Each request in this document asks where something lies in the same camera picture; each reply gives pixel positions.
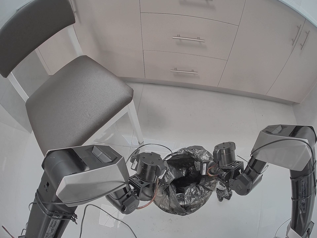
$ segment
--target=chair leg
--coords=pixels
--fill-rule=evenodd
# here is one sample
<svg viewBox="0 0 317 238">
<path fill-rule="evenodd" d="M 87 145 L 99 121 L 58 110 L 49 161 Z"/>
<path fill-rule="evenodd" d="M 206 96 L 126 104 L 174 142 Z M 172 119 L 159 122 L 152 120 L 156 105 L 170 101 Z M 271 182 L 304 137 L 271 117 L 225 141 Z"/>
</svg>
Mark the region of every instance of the chair leg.
<svg viewBox="0 0 317 238">
<path fill-rule="evenodd" d="M 137 140 L 141 144 L 142 142 L 144 142 L 144 139 L 143 139 L 143 135 L 141 132 L 140 123 L 139 123 L 139 119 L 137 116 L 137 111 L 135 110 L 133 100 L 128 104 L 128 108 L 129 108 L 128 114 L 129 114 L 131 124 L 132 124 L 133 129 L 136 133 Z"/>
</svg>

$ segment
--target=chair backrest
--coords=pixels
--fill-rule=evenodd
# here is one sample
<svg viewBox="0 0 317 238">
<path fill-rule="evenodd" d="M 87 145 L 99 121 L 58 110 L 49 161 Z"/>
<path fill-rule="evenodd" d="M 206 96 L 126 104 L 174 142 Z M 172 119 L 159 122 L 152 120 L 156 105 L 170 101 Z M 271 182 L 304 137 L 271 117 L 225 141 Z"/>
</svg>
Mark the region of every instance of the chair backrest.
<svg viewBox="0 0 317 238">
<path fill-rule="evenodd" d="M 33 50 L 74 23 L 68 0 L 33 0 L 23 6 L 0 29 L 0 74 L 7 77 Z"/>
</svg>

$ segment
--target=white chair frame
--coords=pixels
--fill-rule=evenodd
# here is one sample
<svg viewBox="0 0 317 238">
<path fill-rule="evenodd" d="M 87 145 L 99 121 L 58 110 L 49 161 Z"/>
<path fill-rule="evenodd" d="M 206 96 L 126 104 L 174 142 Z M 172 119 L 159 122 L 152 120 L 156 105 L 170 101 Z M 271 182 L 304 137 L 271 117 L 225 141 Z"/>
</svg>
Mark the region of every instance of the white chair frame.
<svg viewBox="0 0 317 238">
<path fill-rule="evenodd" d="M 68 30 L 69 38 L 77 54 L 77 57 L 82 56 L 83 52 L 78 42 L 77 35 L 73 25 L 68 26 L 67 30 Z M 17 81 L 17 79 L 15 78 L 12 72 L 8 75 L 8 79 L 10 80 L 11 84 L 16 89 L 18 94 L 26 102 L 29 97 L 24 91 L 24 89 L 22 88 L 22 86 L 19 84 L 19 82 Z M 107 130 L 111 125 L 113 125 L 117 120 L 119 120 L 119 118 L 121 118 L 125 113 L 129 114 L 129 118 L 130 118 L 132 127 L 134 129 L 134 132 L 136 134 L 137 140 L 139 143 L 142 143 L 144 139 L 141 132 L 140 123 L 137 117 L 137 112 L 134 106 L 134 102 L 132 100 L 128 105 L 126 105 L 123 109 L 121 109 L 113 118 L 111 118 L 104 126 L 102 126 L 97 132 L 95 132 L 83 145 L 89 145 L 93 143 L 95 139 L 102 137 L 104 131 Z"/>
</svg>

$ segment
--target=barcode label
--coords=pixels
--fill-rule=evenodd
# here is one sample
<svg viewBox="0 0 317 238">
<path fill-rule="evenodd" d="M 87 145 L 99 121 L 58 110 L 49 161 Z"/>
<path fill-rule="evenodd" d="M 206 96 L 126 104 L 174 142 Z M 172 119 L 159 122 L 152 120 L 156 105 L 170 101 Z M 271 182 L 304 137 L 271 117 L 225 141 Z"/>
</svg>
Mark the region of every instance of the barcode label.
<svg viewBox="0 0 317 238">
<path fill-rule="evenodd" d="M 206 174 L 206 166 L 207 166 L 207 163 L 204 163 L 203 164 L 203 176 Z"/>
<path fill-rule="evenodd" d="M 135 167 L 137 166 L 137 159 L 134 160 L 133 165 L 132 165 L 132 169 L 135 169 Z"/>
<path fill-rule="evenodd" d="M 159 179 L 162 179 L 162 178 L 163 178 L 163 176 L 165 175 L 165 173 L 166 173 L 166 169 L 164 170 L 164 173 L 163 173 L 163 174 L 161 174 L 158 178 L 159 178 Z"/>
</svg>

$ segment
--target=white countertop edge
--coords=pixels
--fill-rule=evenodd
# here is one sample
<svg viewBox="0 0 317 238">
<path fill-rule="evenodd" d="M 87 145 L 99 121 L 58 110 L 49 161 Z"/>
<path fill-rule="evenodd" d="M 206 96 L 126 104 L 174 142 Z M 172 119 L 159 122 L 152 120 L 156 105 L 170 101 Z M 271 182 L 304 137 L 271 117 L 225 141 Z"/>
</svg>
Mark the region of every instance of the white countertop edge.
<svg viewBox="0 0 317 238">
<path fill-rule="evenodd" d="M 26 5 L 28 2 L 30 2 L 32 0 L 27 0 L 25 1 L 24 3 L 22 3 L 18 8 L 21 8 L 22 6 Z M 303 10 L 302 8 L 300 9 L 297 9 L 295 8 L 294 6 L 292 6 L 291 4 L 287 3 L 287 1 L 284 1 L 284 0 L 278 0 L 284 4 L 286 4 L 287 6 L 289 6 L 290 8 L 292 8 L 293 10 L 295 10 L 296 12 L 298 12 L 299 14 L 301 14 L 303 17 L 305 17 L 306 19 L 308 19 L 314 26 L 317 27 L 317 21 L 305 10 Z M 0 27 L 2 27 L 5 22 L 7 22 L 14 14 L 15 14 L 16 10 L 12 11 L 11 13 L 7 14 L 6 17 L 4 19 L 2 19 L 0 21 Z"/>
</svg>

